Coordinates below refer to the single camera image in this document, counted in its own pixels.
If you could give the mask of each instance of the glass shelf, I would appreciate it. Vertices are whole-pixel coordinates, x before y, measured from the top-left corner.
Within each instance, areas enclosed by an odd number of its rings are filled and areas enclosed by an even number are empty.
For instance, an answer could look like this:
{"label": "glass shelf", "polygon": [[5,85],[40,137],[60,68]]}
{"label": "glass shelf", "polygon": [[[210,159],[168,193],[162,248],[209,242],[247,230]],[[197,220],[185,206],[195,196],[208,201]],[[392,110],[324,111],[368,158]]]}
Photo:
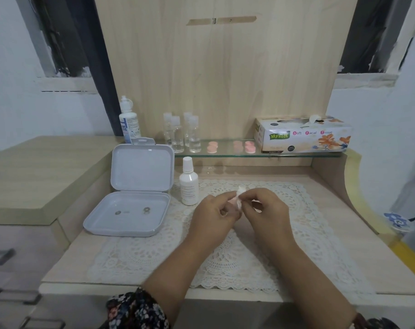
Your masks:
{"label": "glass shelf", "polygon": [[[217,152],[214,154],[209,154],[207,152],[207,146],[209,145],[210,141],[218,142],[218,149]],[[243,143],[243,151],[236,152],[233,147],[234,141],[242,141]],[[206,158],[206,157],[310,157],[310,158],[337,158],[342,155],[342,152],[309,152],[309,153],[293,153],[293,152],[283,152],[281,154],[262,154],[258,152],[258,147],[256,147],[256,152],[254,154],[248,154],[245,151],[245,141],[252,141],[253,139],[205,139],[201,141],[201,151],[198,153],[192,153],[189,151],[189,148],[185,146],[184,152],[180,154],[175,154],[176,157],[195,157],[195,158]]]}

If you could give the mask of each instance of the person's right hand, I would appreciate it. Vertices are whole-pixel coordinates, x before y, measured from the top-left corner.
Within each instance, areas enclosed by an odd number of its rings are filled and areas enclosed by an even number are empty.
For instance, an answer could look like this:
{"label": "person's right hand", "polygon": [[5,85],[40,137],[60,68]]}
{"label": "person's right hand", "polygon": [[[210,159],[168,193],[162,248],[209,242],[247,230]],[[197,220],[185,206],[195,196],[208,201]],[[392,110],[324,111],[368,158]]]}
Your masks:
{"label": "person's right hand", "polygon": [[242,193],[239,198],[256,238],[267,248],[269,255],[296,244],[289,220],[289,208],[275,193],[266,188],[254,188]]}

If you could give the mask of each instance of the hand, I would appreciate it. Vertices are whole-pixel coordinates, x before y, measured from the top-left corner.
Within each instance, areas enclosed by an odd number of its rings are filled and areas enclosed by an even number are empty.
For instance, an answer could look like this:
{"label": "hand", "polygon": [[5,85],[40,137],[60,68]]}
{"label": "hand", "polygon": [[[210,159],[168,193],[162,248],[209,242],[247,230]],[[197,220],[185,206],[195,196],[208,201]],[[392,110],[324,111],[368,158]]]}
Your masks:
{"label": "hand", "polygon": [[256,238],[270,256],[296,244],[289,220],[289,208],[275,193],[266,188],[254,188],[242,193],[239,198]]}
{"label": "hand", "polygon": [[185,242],[205,256],[221,245],[242,214],[228,202],[235,196],[236,192],[223,193],[217,197],[206,196],[195,208]]}

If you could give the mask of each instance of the bottle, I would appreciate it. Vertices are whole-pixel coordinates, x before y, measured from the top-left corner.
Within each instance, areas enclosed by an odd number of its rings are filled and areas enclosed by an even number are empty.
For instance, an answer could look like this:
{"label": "bottle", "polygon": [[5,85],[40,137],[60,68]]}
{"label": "bottle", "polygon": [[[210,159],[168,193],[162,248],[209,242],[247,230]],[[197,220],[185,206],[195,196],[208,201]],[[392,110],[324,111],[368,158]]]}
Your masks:
{"label": "bottle", "polygon": [[182,203],[194,205],[198,203],[198,174],[194,172],[191,157],[183,158],[183,174],[180,175],[180,191]]}
{"label": "bottle", "polygon": [[163,135],[165,136],[165,143],[172,146],[172,139],[174,138],[174,129],[172,128],[172,113],[163,113]]}
{"label": "bottle", "polygon": [[172,129],[174,131],[174,135],[172,138],[172,149],[176,154],[180,154],[185,150],[184,144],[184,134],[183,134],[183,127],[180,125],[180,117],[172,116],[171,117],[171,124]]}
{"label": "bottle", "polygon": [[189,119],[189,151],[192,153],[201,151],[198,115],[193,115]]}
{"label": "bottle", "polygon": [[189,146],[189,119],[192,116],[192,112],[184,112],[183,117],[185,119],[185,146]]}
{"label": "bottle", "polygon": [[140,137],[137,114],[132,111],[133,102],[127,97],[122,96],[119,105],[121,106],[122,112],[119,115],[119,121],[121,122],[125,143],[131,144],[135,138]]}

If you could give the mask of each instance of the window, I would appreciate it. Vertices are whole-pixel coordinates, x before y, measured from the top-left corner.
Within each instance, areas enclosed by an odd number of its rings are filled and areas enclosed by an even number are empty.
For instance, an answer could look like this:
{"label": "window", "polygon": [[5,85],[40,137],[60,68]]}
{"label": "window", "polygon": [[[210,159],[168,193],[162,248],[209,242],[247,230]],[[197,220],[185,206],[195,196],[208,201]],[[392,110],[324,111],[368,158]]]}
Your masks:
{"label": "window", "polygon": [[415,35],[415,0],[358,0],[335,88],[393,86]]}
{"label": "window", "polygon": [[41,69],[41,91],[97,92],[65,0],[16,0]]}

